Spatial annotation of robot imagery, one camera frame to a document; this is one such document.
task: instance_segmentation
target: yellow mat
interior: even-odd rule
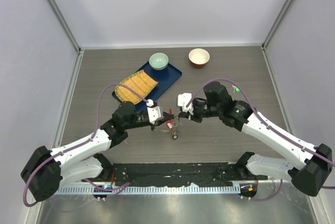
[[[142,97],[146,97],[158,82],[152,79],[144,70],[141,70],[122,80],[121,84],[127,85]],[[115,94],[122,102],[131,101],[135,105],[141,102],[137,95],[122,86],[116,86]]]

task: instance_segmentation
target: blue tray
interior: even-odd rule
[[[181,76],[182,72],[178,70],[171,64],[168,64],[164,70],[157,71],[154,70],[149,62],[139,68],[136,72],[144,70],[150,77],[152,77],[155,81],[158,81],[156,87],[146,96],[146,99],[152,99],[153,101],[157,101],[157,99],[163,95]],[[121,102],[116,96],[115,92],[111,94],[113,98]],[[144,101],[139,102],[135,108],[136,111],[145,110],[147,105]]]

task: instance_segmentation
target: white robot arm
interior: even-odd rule
[[[232,100],[226,87],[219,82],[207,84],[204,92],[207,99],[195,98],[189,106],[187,104],[192,95],[185,93],[179,95],[177,102],[181,110],[179,117],[195,122],[202,122],[203,118],[219,117],[226,126],[236,128],[261,140],[286,159],[267,158],[247,152],[238,161],[247,172],[292,181],[301,192],[309,196],[318,194],[332,166],[315,156],[314,153],[331,161],[331,149],[328,146],[321,144],[317,147],[298,139],[270,122],[261,113],[256,115],[248,103]],[[292,143],[280,135],[288,137]]]
[[[174,119],[174,115],[164,112],[151,100],[148,101],[147,106],[146,110],[136,112],[133,103],[123,102],[115,110],[112,118],[97,130],[93,138],[91,138],[92,135],[88,135],[51,150],[45,146],[37,148],[21,172],[25,183],[40,164],[55,154],[61,153],[61,155],[55,155],[55,158],[44,165],[32,178],[29,190],[35,200],[46,200],[60,186],[85,178],[106,181],[111,175],[113,166],[99,152],[108,150],[124,141],[128,137],[126,132],[128,129],[150,126],[153,130],[155,126]]]

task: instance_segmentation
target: wire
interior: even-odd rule
[[[84,179],[84,181],[90,183],[90,184],[91,184],[92,186],[94,186],[96,189],[99,189],[99,190],[101,190],[101,191],[105,191],[105,192],[113,192],[113,191],[117,191],[117,190],[119,190],[120,188],[125,187],[126,184],[129,183],[129,182],[127,182],[126,184],[123,184],[122,186],[119,186],[119,187],[116,187],[116,188],[106,189],[106,188],[101,188],[100,186],[94,184],[92,181],[89,181],[88,179]]]
[[[257,176],[257,175],[255,175],[255,178],[256,178],[256,185],[255,185],[255,186],[258,186],[258,184],[259,184],[259,181],[258,181],[258,176]]]
[[[99,99],[98,99],[98,104],[97,104],[97,108],[96,108],[96,123],[95,123],[95,130],[94,132],[92,133],[91,137],[88,138],[86,141],[80,143],[80,144],[77,144],[73,147],[70,147],[68,149],[65,149],[63,152],[59,152],[59,153],[56,153],[55,155],[47,158],[45,161],[43,161],[40,165],[37,166],[37,168],[31,173],[30,177],[28,178],[27,182],[26,182],[26,186],[25,186],[25,189],[24,189],[24,192],[23,192],[23,203],[25,204],[26,207],[33,207],[35,206],[38,202],[34,202],[34,203],[28,203],[27,202],[27,194],[28,194],[28,189],[29,189],[29,185],[32,181],[32,179],[34,178],[34,176],[36,175],[36,173],[43,167],[45,166],[46,164],[48,164],[51,160],[53,160],[54,158],[60,156],[60,155],[63,155],[64,153],[67,153],[67,152],[70,152],[76,148],[79,148],[79,147],[82,147],[83,145],[89,143],[93,138],[94,136],[96,135],[97,131],[98,131],[98,128],[99,128],[99,111],[100,111],[100,103],[101,103],[101,99],[103,97],[103,94],[106,92],[106,90],[112,86],[122,86],[128,90],[130,90],[131,92],[133,92],[135,95],[137,95],[139,98],[141,98],[144,102],[148,102],[144,97],[142,97],[140,94],[138,94],[137,92],[135,92],[133,89],[125,86],[124,84],[120,84],[120,83],[112,83],[112,84],[109,84],[107,85],[103,91],[100,93],[100,96],[99,96]]]
[[[121,188],[121,187],[122,187],[120,191],[118,191],[118,192],[116,192],[116,193],[114,193],[114,194],[112,194],[112,195],[110,195],[110,196],[105,197],[105,199],[112,199],[112,198],[116,197],[117,195],[119,195],[120,193],[122,193],[122,192],[129,186],[129,184],[130,184],[130,183],[127,182],[127,183],[124,184],[123,186],[118,187],[118,188]],[[48,217],[49,217],[49,215],[50,215],[52,209],[54,209],[54,210],[56,210],[56,211],[59,211],[59,212],[69,213],[69,212],[77,211],[77,210],[79,210],[80,208],[82,208],[82,207],[88,205],[89,203],[91,203],[91,202],[93,202],[93,201],[95,201],[95,199],[90,199],[90,200],[88,200],[87,202],[85,202],[85,203],[81,204],[80,206],[78,206],[78,207],[76,207],[76,208],[74,208],[74,209],[71,209],[71,210],[62,210],[62,209],[58,209],[57,207],[54,206],[54,204],[55,204],[55,201],[54,201],[54,202],[52,202],[52,203],[50,204],[51,206],[50,206],[50,208],[49,208],[49,210],[48,210],[46,216],[44,217],[43,224],[46,223],[46,221],[47,221],[47,219],[48,219]]]
[[[303,145],[296,143],[294,140],[292,140],[290,137],[287,137],[286,135],[282,134],[281,132],[277,131],[276,129],[274,129],[271,125],[269,125],[257,112],[257,110],[255,109],[255,107],[252,105],[249,97],[247,96],[247,94],[245,93],[245,91],[237,84],[235,83],[233,80],[230,79],[226,79],[226,78],[217,78],[217,79],[212,79],[207,81],[205,84],[203,84],[200,89],[197,90],[197,92],[192,96],[191,100],[187,103],[186,107],[188,107],[192,101],[194,100],[194,98],[198,95],[198,93],[209,83],[214,82],[214,81],[227,81],[231,84],[233,84],[234,86],[236,86],[238,89],[240,89],[241,93],[243,94],[243,96],[245,97],[245,99],[247,100],[248,104],[250,105],[252,111],[255,113],[256,117],[260,120],[260,122],[262,122],[267,128],[269,128],[270,130],[272,130],[274,133],[276,133],[277,135],[279,135],[280,137],[282,137],[283,139],[287,140],[288,142],[290,142],[291,144],[295,145],[296,147],[303,149],[304,151],[318,157],[319,159],[322,159],[323,161],[327,162],[328,164],[335,166],[335,163],[331,160],[328,160],[327,158],[325,158],[324,156],[322,156],[321,154],[310,150],[306,147],[304,147]],[[335,189],[335,186],[324,186],[322,187],[324,189]]]
[[[119,195],[120,193],[122,193],[128,186],[129,186],[129,182],[127,182],[126,184],[122,185],[122,186],[119,186],[118,188],[114,188],[114,191],[115,190],[119,190],[118,192],[112,194],[112,195],[109,195],[107,197],[105,197],[105,199],[111,199],[111,198],[114,198],[116,197],[117,195]],[[74,212],[74,211],[77,211],[78,209],[82,208],[83,206],[86,206],[87,204],[91,203],[92,201],[95,201],[95,199],[91,199],[83,204],[81,204],[80,206],[74,208],[74,209],[71,209],[71,210],[62,210],[62,209],[58,209],[58,208],[55,208],[54,206],[52,206],[52,208],[56,211],[60,211],[60,212]]]
[[[110,186],[112,186],[113,185],[113,183],[114,183],[114,176],[115,176],[115,174],[114,174],[114,172],[111,174],[111,182],[110,182]]]
[[[269,198],[265,198],[265,199],[254,199],[254,198],[248,198],[248,197],[246,197],[246,196],[243,196],[243,198],[244,198],[244,199],[251,200],[251,201],[258,201],[258,202],[268,201],[268,200],[273,199],[274,197],[276,197],[276,196],[280,193],[280,191],[282,190],[282,187],[283,187],[283,180],[281,180],[281,183],[280,183],[279,188],[278,188],[278,190],[276,191],[276,193],[275,193],[274,195],[272,195],[271,197],[269,197]]]

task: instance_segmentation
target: gray table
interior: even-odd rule
[[[62,144],[67,144],[94,130],[95,110],[101,90],[109,83],[119,82],[141,67],[156,52],[164,52],[170,63],[183,72],[182,77],[158,100],[167,111],[175,109],[176,97],[195,92],[207,80],[228,77],[238,82],[255,107],[267,118],[285,128],[284,120],[271,83],[261,47],[205,48],[210,61],[203,69],[195,69],[188,62],[192,48],[87,50],[79,72]],[[100,124],[107,121],[118,106],[108,91],[102,100]],[[243,99],[233,94],[234,99]],[[226,127],[219,119],[205,119],[197,124],[182,121],[177,140],[157,128],[129,130],[129,137],[104,154],[111,162],[223,162],[236,161],[245,151],[279,157],[261,141]]]

